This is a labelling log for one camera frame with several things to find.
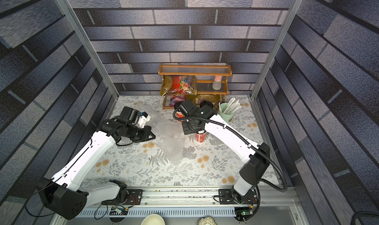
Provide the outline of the translucent plastic carrier bag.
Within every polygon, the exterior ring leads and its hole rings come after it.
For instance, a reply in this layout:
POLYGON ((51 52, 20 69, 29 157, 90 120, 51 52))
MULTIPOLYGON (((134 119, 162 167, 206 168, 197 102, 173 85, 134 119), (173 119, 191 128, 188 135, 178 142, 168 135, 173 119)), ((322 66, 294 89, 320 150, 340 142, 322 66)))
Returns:
POLYGON ((180 123, 170 121, 153 107, 138 103, 137 110, 146 112, 151 119, 146 125, 152 127, 156 136, 153 142, 165 153, 171 163, 177 166, 183 159, 185 137, 180 123))

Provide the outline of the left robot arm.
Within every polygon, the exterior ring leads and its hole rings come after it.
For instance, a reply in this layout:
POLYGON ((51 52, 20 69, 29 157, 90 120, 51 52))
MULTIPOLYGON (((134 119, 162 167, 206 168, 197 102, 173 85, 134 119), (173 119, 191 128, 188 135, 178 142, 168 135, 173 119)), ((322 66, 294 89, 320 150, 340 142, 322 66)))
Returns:
POLYGON ((95 187, 82 187, 82 182, 91 168, 111 147, 126 137, 132 143, 155 139, 151 126, 130 124, 121 117, 103 121, 86 145, 52 178, 41 178, 36 185, 43 206, 70 220, 84 208, 100 205, 120 205, 128 201, 127 185, 119 180, 95 187))

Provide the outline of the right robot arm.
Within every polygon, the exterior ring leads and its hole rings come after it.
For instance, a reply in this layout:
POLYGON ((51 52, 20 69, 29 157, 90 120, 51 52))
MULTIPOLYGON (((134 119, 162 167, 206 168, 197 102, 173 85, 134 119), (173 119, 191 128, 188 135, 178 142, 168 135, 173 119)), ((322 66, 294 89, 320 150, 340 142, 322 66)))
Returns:
POLYGON ((232 193, 237 199, 246 197, 269 167, 269 146, 259 145, 241 135, 208 105, 199 108, 186 101, 179 104, 175 111, 183 115, 180 120, 185 135, 206 131, 221 140, 241 159, 244 166, 239 171, 232 193))

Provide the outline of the red milk tea cup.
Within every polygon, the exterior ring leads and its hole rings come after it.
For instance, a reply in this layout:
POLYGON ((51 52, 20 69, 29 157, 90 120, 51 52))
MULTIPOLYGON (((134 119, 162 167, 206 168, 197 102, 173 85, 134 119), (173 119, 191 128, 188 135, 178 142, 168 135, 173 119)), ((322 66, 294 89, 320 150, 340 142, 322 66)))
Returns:
POLYGON ((195 138, 198 143, 203 143, 204 140, 206 139, 206 136, 207 136, 207 132, 205 130, 198 131, 195 134, 195 138))

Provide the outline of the pink snack packet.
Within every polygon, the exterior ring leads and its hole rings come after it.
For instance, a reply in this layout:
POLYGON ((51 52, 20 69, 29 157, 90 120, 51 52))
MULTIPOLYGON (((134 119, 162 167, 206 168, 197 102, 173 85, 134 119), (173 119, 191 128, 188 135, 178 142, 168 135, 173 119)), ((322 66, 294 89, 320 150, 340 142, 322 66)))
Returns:
POLYGON ((169 107, 174 107, 177 102, 184 102, 185 100, 185 95, 174 95, 170 99, 169 107))

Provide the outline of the green plastic straw cup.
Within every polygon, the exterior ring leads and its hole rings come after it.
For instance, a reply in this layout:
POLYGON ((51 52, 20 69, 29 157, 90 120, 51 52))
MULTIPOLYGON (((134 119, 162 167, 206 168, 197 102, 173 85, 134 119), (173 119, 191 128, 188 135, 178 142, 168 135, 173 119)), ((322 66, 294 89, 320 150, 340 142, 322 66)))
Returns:
POLYGON ((235 116, 235 112, 232 112, 230 114, 227 114, 224 112, 226 109, 228 103, 221 103, 218 109, 218 114, 221 116, 221 118, 226 122, 232 122, 233 117, 235 116))

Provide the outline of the red snack bag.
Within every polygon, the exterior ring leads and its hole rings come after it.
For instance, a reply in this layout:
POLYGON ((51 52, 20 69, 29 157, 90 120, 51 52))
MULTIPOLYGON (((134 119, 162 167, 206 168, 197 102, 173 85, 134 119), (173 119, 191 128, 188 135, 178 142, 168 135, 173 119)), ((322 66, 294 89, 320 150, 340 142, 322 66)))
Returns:
POLYGON ((194 75, 171 76, 173 85, 171 94, 194 95, 197 93, 196 77, 194 75))

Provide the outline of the wooden shelf rack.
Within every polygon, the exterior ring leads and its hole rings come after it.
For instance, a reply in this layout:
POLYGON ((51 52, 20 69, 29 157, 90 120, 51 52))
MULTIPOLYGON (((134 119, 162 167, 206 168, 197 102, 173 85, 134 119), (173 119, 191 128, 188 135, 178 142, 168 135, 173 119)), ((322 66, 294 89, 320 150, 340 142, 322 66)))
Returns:
POLYGON ((228 79, 232 76, 230 65, 174 65, 161 64, 159 75, 162 76, 162 83, 167 76, 193 76, 196 94, 218 95, 220 101, 225 101, 225 96, 229 94, 228 79), (221 77, 221 88, 213 89, 213 82, 216 76, 221 77))

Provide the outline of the pink capped white bottle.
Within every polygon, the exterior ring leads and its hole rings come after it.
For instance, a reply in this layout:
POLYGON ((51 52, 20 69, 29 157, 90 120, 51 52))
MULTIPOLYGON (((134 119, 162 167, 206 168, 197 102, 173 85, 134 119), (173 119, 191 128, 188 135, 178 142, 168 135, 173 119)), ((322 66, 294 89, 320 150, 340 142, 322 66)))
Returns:
POLYGON ((212 89, 215 91, 219 91, 222 88, 222 78, 221 75, 216 75, 212 84, 212 89))

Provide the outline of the gold snack bag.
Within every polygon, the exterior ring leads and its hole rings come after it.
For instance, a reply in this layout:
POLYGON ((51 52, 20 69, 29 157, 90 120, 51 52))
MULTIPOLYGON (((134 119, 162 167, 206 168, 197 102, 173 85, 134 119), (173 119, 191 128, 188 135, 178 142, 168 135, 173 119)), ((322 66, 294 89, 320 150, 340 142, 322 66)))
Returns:
POLYGON ((160 95, 161 96, 170 95, 172 85, 173 85, 172 77, 171 76, 163 76, 160 95))

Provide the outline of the white round bowl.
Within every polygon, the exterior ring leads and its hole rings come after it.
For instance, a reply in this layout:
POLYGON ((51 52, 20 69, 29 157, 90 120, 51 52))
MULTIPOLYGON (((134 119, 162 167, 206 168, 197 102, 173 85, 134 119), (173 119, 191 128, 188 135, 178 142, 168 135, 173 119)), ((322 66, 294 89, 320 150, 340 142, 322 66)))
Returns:
POLYGON ((163 217, 158 214, 152 214, 147 216, 141 223, 141 225, 165 225, 163 217))

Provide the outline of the patterned round object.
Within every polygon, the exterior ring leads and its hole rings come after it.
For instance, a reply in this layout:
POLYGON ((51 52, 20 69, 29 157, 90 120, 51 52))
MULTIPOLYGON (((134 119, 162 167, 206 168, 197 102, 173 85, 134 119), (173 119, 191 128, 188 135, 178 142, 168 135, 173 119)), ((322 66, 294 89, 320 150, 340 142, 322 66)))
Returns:
POLYGON ((205 218, 201 218, 197 225, 217 225, 216 221, 214 220, 214 218, 208 216, 208 217, 205 217, 205 218))

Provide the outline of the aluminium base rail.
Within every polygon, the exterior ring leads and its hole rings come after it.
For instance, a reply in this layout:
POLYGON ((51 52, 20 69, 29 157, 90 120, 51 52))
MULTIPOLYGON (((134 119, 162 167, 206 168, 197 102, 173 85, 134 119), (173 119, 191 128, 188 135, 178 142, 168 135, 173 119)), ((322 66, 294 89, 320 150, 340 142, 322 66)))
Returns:
POLYGON ((289 213, 296 224, 303 215, 301 203, 294 189, 285 193, 269 186, 259 185, 250 190, 244 202, 237 203, 227 187, 158 187, 144 188, 135 205, 129 205, 124 214, 120 206, 113 211, 111 206, 92 205, 84 209, 78 219, 90 219, 96 222, 131 218, 145 218, 157 214, 163 218, 190 217, 236 217, 238 215, 255 218, 266 215, 275 216, 289 213))

